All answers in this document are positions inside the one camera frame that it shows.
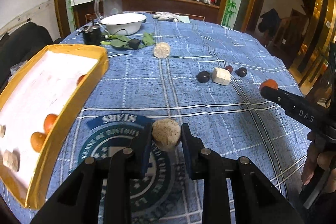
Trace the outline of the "person's right hand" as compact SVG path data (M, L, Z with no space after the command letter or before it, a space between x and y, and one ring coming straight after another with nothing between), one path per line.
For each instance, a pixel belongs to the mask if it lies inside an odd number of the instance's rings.
M301 180L304 185L307 185L314 175L316 166L320 166L322 169L327 170L331 163L331 160L335 156L335 152L319 152L315 145L315 133L310 132L307 135L307 139L311 141L309 148L307 149L307 158L304 164ZM324 187L325 193L335 192L336 188L336 172L333 169Z

